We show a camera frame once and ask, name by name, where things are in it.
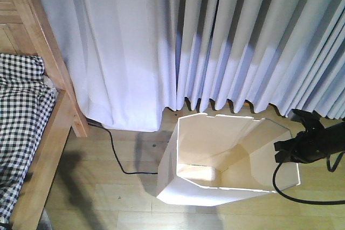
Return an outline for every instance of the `black and white gingham fabric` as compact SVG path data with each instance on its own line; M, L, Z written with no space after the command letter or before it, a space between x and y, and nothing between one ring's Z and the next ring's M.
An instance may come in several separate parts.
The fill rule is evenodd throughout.
M0 54L0 222L10 218L55 104L43 73L40 57Z

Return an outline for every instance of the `black cable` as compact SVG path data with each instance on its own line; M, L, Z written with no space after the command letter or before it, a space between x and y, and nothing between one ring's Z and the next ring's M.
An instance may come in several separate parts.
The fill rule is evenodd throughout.
M340 163L340 160L341 158L343 157L343 155L345 154L345 151L343 152L340 152L340 154L337 156L333 166L331 167L330 166L330 156L327 156L327 160L326 160L326 163L327 163L327 170L330 171L330 172L334 172L335 169L338 167L339 163Z
M291 149L289 150L289 153L287 156L290 156L292 153L292 150L296 147L297 141L296 143L291 147ZM310 204L310 205L342 205L345 204L345 200L330 200L330 201L318 201L318 200L304 200L304 199L298 199L298 198L294 198L291 197L285 193L283 193L276 185L275 182L275 178L277 176L277 172L279 170L279 168L281 167L282 162L278 164L277 168L275 168L274 173L273 173L273 177L272 177L272 183L273 183L273 187L274 189L284 198L289 199L291 201L294 202L298 202L298 203L302 203L302 204Z
M116 161L118 162L118 164L119 164L119 166L120 166L120 168L121 168L121 171L122 171L123 173L125 173L125 174L127 174L127 175L156 175L156 174L158 174L157 172L126 172L126 171L123 169L123 166L122 166L122 164L121 164L121 162L120 162L120 160L119 160L119 158L118 158L118 155L117 155L117 153L116 153L116 151L115 151L115 146L114 146L114 141L113 141L112 133L111 133L108 129L106 129L106 128L102 127L102 126L99 126L99 125L96 125L96 124L92 124L92 123L89 123L89 122L88 122L88 124L89 124L90 126L93 126L93 127L96 127L96 128L104 129L105 131L107 131L107 132L109 133L110 141L111 141L112 148L113 148L113 153L114 153L115 158L116 158Z

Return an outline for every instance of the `white curtain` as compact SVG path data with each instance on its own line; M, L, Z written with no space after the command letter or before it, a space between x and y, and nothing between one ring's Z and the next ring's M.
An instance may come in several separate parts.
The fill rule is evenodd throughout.
M154 131L185 97L345 116L345 0L42 0L78 103Z

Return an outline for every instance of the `wooden floor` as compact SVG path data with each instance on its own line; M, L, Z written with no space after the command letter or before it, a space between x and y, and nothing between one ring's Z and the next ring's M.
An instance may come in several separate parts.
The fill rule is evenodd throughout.
M206 111L231 114L229 108ZM195 113L165 110L155 133L112 130L115 145L128 171L157 171L179 116ZM270 118L293 135L302 125L278 116L273 107L251 114L244 106L238 115ZM325 126L338 121L322 119ZM288 194L304 199L345 199L345 166L336 172L326 162L301 165L300 186ZM55 230L172 230L172 229L345 229L345 206L311 206L277 194L217 207L167 205L155 198L156 176L124 175L114 159L109 135L92 128L88 138L70 133L46 204Z

